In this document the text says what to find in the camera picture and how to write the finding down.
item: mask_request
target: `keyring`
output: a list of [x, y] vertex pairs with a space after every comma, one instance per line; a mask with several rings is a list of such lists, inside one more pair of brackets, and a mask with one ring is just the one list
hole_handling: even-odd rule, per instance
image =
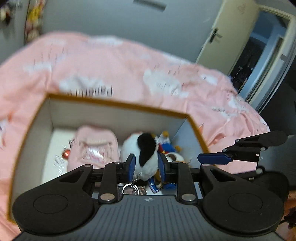
[[131, 188], [133, 190], [135, 190], [136, 195], [140, 194], [139, 188], [136, 185], [133, 185], [132, 183], [128, 183], [126, 185], [124, 185], [123, 189], [122, 189], [122, 194], [124, 195], [124, 189], [126, 189], [127, 187], [131, 186]]
[[139, 187], [139, 191], [142, 193], [142, 195], [147, 195], [147, 190], [146, 190], [146, 188], [144, 188], [144, 187]]

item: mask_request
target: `metal ring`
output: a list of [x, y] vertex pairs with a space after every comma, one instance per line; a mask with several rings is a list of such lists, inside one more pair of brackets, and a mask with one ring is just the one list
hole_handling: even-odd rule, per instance
[[146, 188], [139, 188], [139, 190], [140, 190], [140, 189], [144, 190], [143, 195], [147, 195], [147, 190], [146, 190]]
[[122, 189], [122, 194], [123, 195], [124, 195], [124, 189], [126, 189], [129, 186], [131, 186], [131, 188], [135, 190], [136, 195], [140, 194], [139, 188], [136, 185], [132, 185], [131, 183], [128, 183], [128, 184], [125, 184], [123, 189]]

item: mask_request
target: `red ornament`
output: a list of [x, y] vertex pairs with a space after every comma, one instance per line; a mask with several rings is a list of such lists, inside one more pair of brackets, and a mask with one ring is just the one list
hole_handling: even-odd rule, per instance
[[69, 156], [70, 156], [70, 153], [71, 153], [71, 150], [66, 149], [66, 150], [64, 151], [64, 153], [62, 154], [62, 157], [63, 157], [64, 159], [68, 160], [68, 158], [69, 158]]

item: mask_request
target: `hanging decoration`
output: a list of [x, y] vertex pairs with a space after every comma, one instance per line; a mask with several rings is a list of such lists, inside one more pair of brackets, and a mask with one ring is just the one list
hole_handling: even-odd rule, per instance
[[25, 28], [25, 43], [29, 43], [42, 34], [43, 13], [47, 0], [31, 0]]
[[0, 8], [0, 22], [6, 26], [9, 25], [13, 15], [14, 15], [15, 9], [9, 4], [4, 4]]

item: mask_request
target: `cardboard box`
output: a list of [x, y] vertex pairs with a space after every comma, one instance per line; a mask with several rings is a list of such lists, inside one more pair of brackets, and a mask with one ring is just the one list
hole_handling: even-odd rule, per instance
[[198, 128], [187, 114], [49, 94], [36, 113], [18, 155], [9, 197], [10, 220], [13, 220], [12, 204], [20, 194], [61, 174], [54, 169], [55, 155], [61, 155], [77, 128], [87, 124], [112, 130], [119, 146], [134, 132], [160, 135], [167, 130], [172, 144], [182, 147], [180, 154], [191, 167], [199, 167], [197, 156], [208, 152]]

